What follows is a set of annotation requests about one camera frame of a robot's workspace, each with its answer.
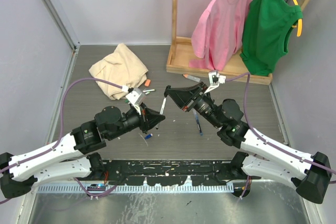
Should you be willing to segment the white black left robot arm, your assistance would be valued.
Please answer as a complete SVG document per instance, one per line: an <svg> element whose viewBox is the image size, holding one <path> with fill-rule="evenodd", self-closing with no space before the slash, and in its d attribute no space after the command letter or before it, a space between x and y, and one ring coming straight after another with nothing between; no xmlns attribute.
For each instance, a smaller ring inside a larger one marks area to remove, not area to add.
<svg viewBox="0 0 336 224"><path fill-rule="evenodd" d="M6 199L20 197L34 187L52 180L67 178L102 179L106 174L98 150L106 141L139 128L147 133L165 116L141 104L140 111L130 108L122 113L108 106L63 136L59 142L45 145L26 154L1 154L1 191Z"/></svg>

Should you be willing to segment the black pen cap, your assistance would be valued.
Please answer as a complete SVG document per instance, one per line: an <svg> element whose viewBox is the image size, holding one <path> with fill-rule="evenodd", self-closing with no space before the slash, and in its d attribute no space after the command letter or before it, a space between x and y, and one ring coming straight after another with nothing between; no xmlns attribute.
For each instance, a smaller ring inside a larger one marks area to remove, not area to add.
<svg viewBox="0 0 336 224"><path fill-rule="evenodd" d="M165 98L168 96L170 89L171 89L171 86L166 86L166 88L164 90L164 97Z"/></svg>

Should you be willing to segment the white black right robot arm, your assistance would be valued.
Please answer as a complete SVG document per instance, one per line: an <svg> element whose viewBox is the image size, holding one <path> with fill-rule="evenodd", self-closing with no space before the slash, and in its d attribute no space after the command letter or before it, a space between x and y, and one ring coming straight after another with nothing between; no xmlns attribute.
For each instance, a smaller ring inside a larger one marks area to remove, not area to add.
<svg viewBox="0 0 336 224"><path fill-rule="evenodd" d="M184 112L194 109L218 129L222 142L239 149L230 166L233 177L271 179L293 188L310 202L323 203L332 177L326 154L302 152L267 137L242 121L244 114L234 99L216 105L207 88L203 82L187 88L167 86L164 96Z"/></svg>

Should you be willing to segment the blue transparent gel pen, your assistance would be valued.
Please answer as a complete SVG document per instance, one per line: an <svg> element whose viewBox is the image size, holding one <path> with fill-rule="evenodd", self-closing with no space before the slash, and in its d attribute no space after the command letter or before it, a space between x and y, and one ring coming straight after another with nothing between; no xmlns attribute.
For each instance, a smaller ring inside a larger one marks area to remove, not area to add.
<svg viewBox="0 0 336 224"><path fill-rule="evenodd" d="M196 120L196 125L197 125L197 128L198 128L198 132L199 132L200 136L203 136L203 131L202 131L202 128L201 128L201 125L200 125L200 121L199 121L197 112L196 112L195 109L192 109L192 112L193 112L193 115L194 115L195 120Z"/></svg>

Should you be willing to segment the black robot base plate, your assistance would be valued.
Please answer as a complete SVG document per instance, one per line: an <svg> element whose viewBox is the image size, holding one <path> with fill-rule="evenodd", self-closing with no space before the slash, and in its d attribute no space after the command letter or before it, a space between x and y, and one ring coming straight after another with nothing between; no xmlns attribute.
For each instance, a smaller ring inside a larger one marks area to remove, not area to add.
<svg viewBox="0 0 336 224"><path fill-rule="evenodd" d="M110 185L182 186L190 178L192 186L219 186L245 180L247 175L226 161L207 160L104 160L86 180L107 180Z"/></svg>

